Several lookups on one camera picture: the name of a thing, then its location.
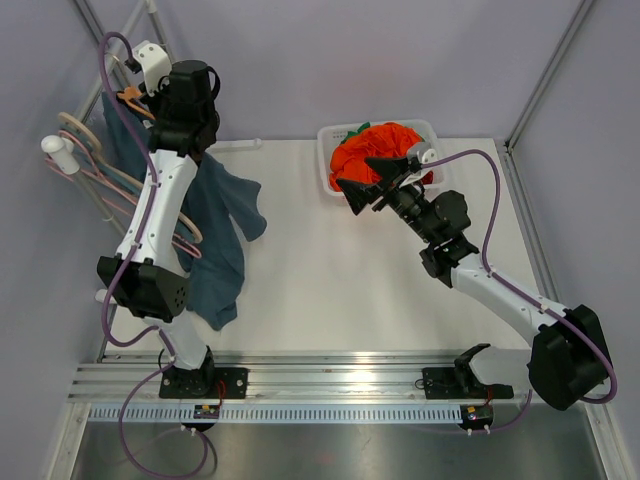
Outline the white metal clothes rack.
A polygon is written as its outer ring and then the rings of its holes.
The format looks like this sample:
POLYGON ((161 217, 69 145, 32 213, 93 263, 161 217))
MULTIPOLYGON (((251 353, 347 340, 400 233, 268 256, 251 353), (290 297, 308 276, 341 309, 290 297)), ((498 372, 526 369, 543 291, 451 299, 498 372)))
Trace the white metal clothes rack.
MULTIPOLYGON (((101 36, 104 35, 106 31, 104 30, 91 2, 69 2, 97 46, 101 36)), ((161 43, 161 46, 165 48, 167 53, 169 53, 169 47, 166 43, 166 35, 159 20, 157 6, 154 1, 138 1, 137 5, 132 10, 132 13, 129 15, 124 30, 129 33, 130 31, 133 31, 144 15, 149 16, 154 31, 156 32, 156 36, 161 42, 164 42, 161 43)), ((107 62, 107 69, 111 72, 111 70, 115 68, 117 71, 116 83, 120 86, 124 85, 126 90, 129 88, 129 85, 125 85, 128 80, 124 73, 124 67, 119 63, 120 60, 117 58, 115 53, 111 52, 111 50, 109 50, 105 55, 111 58, 111 60, 107 62)), ((91 180, 94 183, 100 184, 112 192, 115 192, 133 206, 136 206, 137 202, 137 197, 133 194, 136 192, 139 194, 142 189, 142 183, 134 180, 133 177, 126 175, 124 172, 116 169, 107 162, 104 157, 104 148, 101 141, 87 126, 90 121, 90 116, 100 100, 102 91, 103 85, 101 78, 98 75, 87 99, 81 103, 74 114, 69 114, 67 112, 59 112, 58 114, 60 127, 58 136, 66 142, 67 148, 71 152, 69 155, 73 156, 72 154, 74 149, 79 149, 78 151, 80 151, 82 158, 89 167, 81 167, 79 166, 80 164, 78 161, 74 160, 75 163, 73 168, 76 168, 75 165, 77 164, 77 169, 72 169, 67 172, 60 165, 63 165, 66 168, 67 164, 71 165, 70 161, 65 160, 66 163, 62 162, 62 164, 60 164, 60 162, 53 159, 53 157, 48 153, 46 153, 47 156, 45 161, 53 171, 65 176, 65 178, 70 179, 70 181, 76 181, 76 178, 78 178, 79 180, 77 180, 77 182, 79 182, 78 186, 81 191, 89 195, 89 199, 93 201, 98 210, 103 215, 106 215, 103 220, 110 224, 116 232, 124 234, 124 226, 116 217, 114 210, 111 207, 127 216, 132 214, 127 210, 122 209, 117 204, 112 203, 110 200, 107 201, 105 198, 101 197, 90 182, 91 180)), ((259 138, 251 140, 225 141, 214 145, 212 147, 212 151, 213 153, 253 151, 261 148, 262 145, 263 141, 259 138)), ((193 223, 191 219, 182 213, 179 215, 178 224, 184 226, 190 232, 190 237, 188 236, 188 238, 184 238, 180 234, 174 233, 172 239, 173 247, 177 247, 179 251, 182 251, 192 259, 201 259, 202 252, 198 248, 204 238, 201 231, 196 227, 195 223, 193 223)))

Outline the orange hanger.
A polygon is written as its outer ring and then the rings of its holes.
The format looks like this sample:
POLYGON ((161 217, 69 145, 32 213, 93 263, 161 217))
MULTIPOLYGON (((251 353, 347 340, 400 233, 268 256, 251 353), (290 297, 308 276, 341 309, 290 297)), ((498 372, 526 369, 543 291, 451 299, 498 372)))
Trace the orange hanger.
POLYGON ((141 96, 141 91, 135 86, 127 86, 116 93, 116 98, 123 101, 129 109, 141 114, 149 120, 154 120, 154 115, 144 107, 140 101, 141 96))

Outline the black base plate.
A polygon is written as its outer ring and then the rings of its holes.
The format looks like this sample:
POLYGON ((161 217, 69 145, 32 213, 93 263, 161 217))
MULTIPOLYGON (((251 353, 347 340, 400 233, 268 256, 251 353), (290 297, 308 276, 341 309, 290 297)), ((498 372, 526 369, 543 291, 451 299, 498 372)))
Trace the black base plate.
POLYGON ((161 399, 241 400, 246 398, 249 370, 240 367, 215 367, 212 371, 170 368, 162 375, 161 399))
POLYGON ((425 367, 421 371, 422 390, 427 400, 508 400, 514 398, 509 385, 482 384, 470 370, 425 367))

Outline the orange t shirt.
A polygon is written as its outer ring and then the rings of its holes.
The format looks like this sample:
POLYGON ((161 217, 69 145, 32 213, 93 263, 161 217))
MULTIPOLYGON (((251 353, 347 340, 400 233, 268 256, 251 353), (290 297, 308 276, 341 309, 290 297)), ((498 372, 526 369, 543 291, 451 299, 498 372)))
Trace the orange t shirt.
POLYGON ((333 151, 328 184, 340 192, 336 180, 345 178, 361 183, 376 183, 379 177, 366 164, 367 157, 399 158, 424 138, 414 129, 395 122, 371 125, 360 135, 340 143, 333 151))

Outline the aluminium mounting rail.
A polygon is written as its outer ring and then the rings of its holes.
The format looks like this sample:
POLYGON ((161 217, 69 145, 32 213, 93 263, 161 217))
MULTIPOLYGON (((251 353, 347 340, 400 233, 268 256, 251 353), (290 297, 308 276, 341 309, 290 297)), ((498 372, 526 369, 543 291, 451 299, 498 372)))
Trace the aluminium mounting rail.
MULTIPOLYGON (((455 351, 426 352, 219 352, 218 367, 248 370, 247 403, 415 403, 425 367, 449 366, 455 351)), ((109 351, 80 364, 71 381, 69 403, 116 402, 156 371, 155 352, 109 351)))

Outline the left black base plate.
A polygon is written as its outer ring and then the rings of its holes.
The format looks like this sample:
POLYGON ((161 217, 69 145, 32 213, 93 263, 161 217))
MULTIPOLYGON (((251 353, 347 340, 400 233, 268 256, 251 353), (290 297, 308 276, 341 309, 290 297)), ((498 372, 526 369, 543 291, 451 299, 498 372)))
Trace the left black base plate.
POLYGON ((161 399, 241 400, 246 398, 249 370, 240 367, 215 367, 212 371, 170 368, 162 375, 161 399))

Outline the blue hanger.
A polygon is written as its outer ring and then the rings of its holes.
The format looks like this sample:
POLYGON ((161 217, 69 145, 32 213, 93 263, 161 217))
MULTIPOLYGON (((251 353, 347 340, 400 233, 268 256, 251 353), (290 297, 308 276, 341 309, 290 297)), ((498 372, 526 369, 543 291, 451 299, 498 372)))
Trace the blue hanger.
POLYGON ((110 185, 116 186, 122 191, 126 191, 128 195, 136 197, 140 195, 142 183, 129 174, 110 165, 103 155, 101 144, 94 145, 89 140, 63 129, 60 129, 58 134, 62 138, 71 141, 75 146, 79 147, 83 151, 83 155, 92 165, 93 170, 98 171, 98 176, 100 178, 106 179, 110 185))

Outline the white t shirt red print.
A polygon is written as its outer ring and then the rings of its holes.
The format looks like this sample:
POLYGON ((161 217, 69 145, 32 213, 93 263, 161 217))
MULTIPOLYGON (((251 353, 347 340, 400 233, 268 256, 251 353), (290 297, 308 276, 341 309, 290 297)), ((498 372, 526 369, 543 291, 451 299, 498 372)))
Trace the white t shirt red print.
POLYGON ((439 185, 443 182, 444 177, 440 169, 433 169, 426 173, 421 179, 423 185, 439 185))

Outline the green t shirt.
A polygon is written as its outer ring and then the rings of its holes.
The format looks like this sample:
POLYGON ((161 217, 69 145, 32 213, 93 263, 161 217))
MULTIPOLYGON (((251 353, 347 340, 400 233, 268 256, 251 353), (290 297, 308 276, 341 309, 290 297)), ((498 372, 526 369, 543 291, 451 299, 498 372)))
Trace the green t shirt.
POLYGON ((348 141, 350 138, 356 137, 371 127, 370 122, 365 122, 354 130, 349 130, 341 143, 348 141))

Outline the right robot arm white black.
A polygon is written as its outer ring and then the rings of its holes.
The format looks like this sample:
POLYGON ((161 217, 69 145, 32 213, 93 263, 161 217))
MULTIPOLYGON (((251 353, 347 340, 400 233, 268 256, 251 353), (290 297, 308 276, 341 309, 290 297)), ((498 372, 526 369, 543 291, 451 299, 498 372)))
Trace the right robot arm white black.
POLYGON ((434 279, 491 310, 531 347, 527 365, 533 390, 549 406, 565 410, 578 401, 606 404, 618 379, 595 311, 568 308, 518 286, 493 267, 487 243, 476 247, 464 232, 471 225, 463 194, 448 190, 428 199, 418 158, 369 158, 379 180, 337 181, 355 214, 390 208, 425 243, 423 267, 434 279))

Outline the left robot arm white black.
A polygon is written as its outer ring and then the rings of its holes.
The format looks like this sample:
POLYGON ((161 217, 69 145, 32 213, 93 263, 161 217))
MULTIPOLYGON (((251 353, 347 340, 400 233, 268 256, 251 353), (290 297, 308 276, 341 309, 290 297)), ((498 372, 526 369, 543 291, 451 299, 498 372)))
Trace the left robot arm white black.
POLYGON ((116 254, 97 265, 106 297, 159 333, 170 358, 166 382, 180 381, 195 398, 214 390, 216 374, 211 351, 186 309, 188 274, 173 235, 202 156, 216 140, 219 89, 215 70, 199 60, 173 64, 147 87, 155 120, 148 140, 136 142, 147 163, 143 187, 116 254))

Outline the beige hanger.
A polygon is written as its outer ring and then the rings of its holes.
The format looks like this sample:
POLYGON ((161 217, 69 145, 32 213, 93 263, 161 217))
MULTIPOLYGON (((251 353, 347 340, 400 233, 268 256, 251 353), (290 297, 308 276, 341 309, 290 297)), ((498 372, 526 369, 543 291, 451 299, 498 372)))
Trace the beige hanger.
POLYGON ((107 187, 119 193, 129 203, 136 204, 143 184, 110 165, 104 157, 100 140, 77 118, 66 112, 59 112, 57 117, 61 135, 77 145, 81 145, 85 157, 92 165, 94 176, 107 187))

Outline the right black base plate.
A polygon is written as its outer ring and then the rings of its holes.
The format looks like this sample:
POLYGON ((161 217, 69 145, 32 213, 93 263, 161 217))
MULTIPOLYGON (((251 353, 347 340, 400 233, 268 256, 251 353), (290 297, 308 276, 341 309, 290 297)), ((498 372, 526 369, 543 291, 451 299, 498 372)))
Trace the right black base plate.
POLYGON ((422 390, 427 400, 508 400, 514 398, 509 385, 482 384, 470 370, 425 367, 421 371, 422 390))

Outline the white plastic basket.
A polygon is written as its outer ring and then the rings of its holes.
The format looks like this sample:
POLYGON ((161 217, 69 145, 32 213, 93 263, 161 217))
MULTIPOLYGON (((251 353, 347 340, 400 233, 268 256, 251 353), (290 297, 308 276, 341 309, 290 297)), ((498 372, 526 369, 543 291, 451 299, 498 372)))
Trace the white plastic basket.
MULTIPOLYGON (((387 122, 395 122, 399 123, 403 126, 410 127, 414 129, 420 136, 424 138, 423 142, 429 142, 436 149, 438 153, 438 159, 444 157, 444 150, 440 144, 439 139, 437 138, 433 128, 431 125, 425 121, 420 119, 411 119, 411 120, 392 120, 392 121, 382 121, 382 122, 370 122, 371 125, 380 125, 387 122)), ((354 130, 358 128, 363 123, 353 123, 353 124, 345 124, 345 125, 334 125, 322 128, 317 135, 317 157, 319 162, 319 172, 321 181, 324 187, 326 194, 331 197, 333 200, 336 200, 338 203, 345 203, 345 198, 343 193, 340 191, 334 191, 330 188, 328 184, 328 175, 329 175, 329 164, 331 160, 332 153, 334 149, 341 143, 344 139, 345 135, 349 130, 354 130)))

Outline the blue grey t shirt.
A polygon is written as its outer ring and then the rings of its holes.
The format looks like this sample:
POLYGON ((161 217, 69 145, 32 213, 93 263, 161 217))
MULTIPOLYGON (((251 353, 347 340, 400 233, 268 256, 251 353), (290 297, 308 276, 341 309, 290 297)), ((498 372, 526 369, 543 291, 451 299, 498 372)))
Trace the blue grey t shirt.
MULTIPOLYGON (((102 94, 102 102, 114 151, 110 163, 143 183, 147 174, 145 156, 106 93, 102 94)), ((247 242, 258 239, 267 229, 267 220, 258 209, 260 190, 260 183, 231 174, 205 153, 181 207, 181 213, 203 235, 197 247, 201 258, 176 250, 182 268, 190 273, 186 307, 215 331, 237 318, 237 299, 245 281, 243 247, 234 223, 247 242)))

